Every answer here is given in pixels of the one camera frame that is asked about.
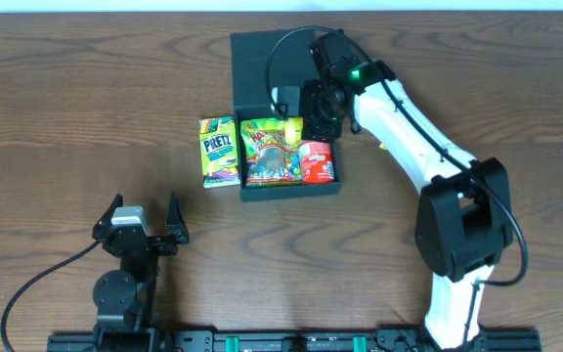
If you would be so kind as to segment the Pretz snack box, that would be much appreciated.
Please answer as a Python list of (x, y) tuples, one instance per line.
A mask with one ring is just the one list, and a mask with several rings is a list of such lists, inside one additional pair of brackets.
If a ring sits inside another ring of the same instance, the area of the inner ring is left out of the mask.
[(199, 139), (204, 188), (238, 185), (236, 126), (231, 116), (199, 121)]

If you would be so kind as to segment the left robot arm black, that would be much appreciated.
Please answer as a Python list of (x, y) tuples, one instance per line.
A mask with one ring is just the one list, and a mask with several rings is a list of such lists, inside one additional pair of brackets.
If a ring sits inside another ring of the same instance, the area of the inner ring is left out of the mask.
[(119, 260), (119, 268), (101, 275), (93, 288), (98, 309), (90, 351), (150, 351), (173, 349), (169, 330), (153, 322), (158, 261), (173, 256), (190, 241), (177, 194), (170, 195), (165, 220), (167, 233), (153, 236), (145, 210), (126, 206), (116, 195), (93, 227), (92, 238)]

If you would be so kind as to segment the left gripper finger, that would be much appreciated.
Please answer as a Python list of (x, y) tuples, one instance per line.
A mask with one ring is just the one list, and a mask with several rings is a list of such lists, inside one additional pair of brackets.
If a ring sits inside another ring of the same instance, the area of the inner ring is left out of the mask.
[(111, 201), (108, 209), (100, 217), (100, 219), (95, 224), (96, 228), (103, 228), (105, 226), (111, 225), (111, 218), (115, 210), (123, 205), (123, 196), (121, 194), (116, 194), (114, 199)]
[(175, 238), (176, 243), (189, 243), (190, 233), (179, 209), (177, 193), (171, 192), (167, 209), (165, 227), (168, 233)]

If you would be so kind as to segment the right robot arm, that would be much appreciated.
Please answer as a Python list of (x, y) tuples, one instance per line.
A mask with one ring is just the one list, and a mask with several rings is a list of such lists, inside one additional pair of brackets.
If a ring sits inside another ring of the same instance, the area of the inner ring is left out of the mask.
[(332, 142), (350, 119), (399, 163), (419, 195), (414, 241), (433, 273), (421, 337), (436, 351), (482, 351), (483, 291), (503, 251), (523, 240), (508, 177), (495, 158), (478, 160), (417, 108), (396, 74), (343, 30), (322, 27), (309, 46), (318, 76), (302, 87), (306, 140)]

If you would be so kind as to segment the black gift box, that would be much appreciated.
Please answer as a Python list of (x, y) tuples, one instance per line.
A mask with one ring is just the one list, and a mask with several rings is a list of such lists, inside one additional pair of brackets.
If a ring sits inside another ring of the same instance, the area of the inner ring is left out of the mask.
[[(285, 34), (287, 31), (282, 29), (237, 32), (230, 35), (234, 121), (237, 131), (240, 130), (240, 124), (245, 120), (274, 115), (265, 86), (266, 61), (270, 55), (274, 56), (270, 71), (270, 81), (273, 85), (295, 86), (317, 76), (308, 49), (308, 45), (315, 39), (315, 35), (307, 31), (294, 34), (277, 50), (274, 50), (274, 46)], [(253, 202), (337, 194), (342, 186), (338, 166), (338, 146), (332, 145), (331, 150), (335, 179), (330, 183), (249, 188), (246, 186), (248, 165), (245, 146), (243, 139), (238, 138), (240, 199), (243, 202)]]

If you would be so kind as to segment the yellow snack can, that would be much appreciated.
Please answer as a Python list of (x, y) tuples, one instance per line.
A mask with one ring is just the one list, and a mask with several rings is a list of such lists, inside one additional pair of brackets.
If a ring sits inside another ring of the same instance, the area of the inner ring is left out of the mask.
[(290, 117), (284, 123), (284, 139), (289, 145), (299, 143), (302, 139), (303, 118)]

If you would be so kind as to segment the green Haribo gummy bag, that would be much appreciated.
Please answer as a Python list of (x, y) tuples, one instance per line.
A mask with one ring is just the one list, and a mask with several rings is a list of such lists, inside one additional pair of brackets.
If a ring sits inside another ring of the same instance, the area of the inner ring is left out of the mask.
[(285, 138), (285, 122), (257, 118), (240, 123), (247, 164), (245, 187), (249, 189), (296, 186), (302, 182), (298, 143)]

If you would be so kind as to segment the red Pringles can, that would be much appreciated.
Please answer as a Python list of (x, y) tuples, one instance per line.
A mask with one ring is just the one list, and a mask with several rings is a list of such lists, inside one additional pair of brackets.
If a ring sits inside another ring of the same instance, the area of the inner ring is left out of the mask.
[(324, 184), (335, 180), (330, 144), (301, 141), (298, 153), (302, 181), (305, 184)]

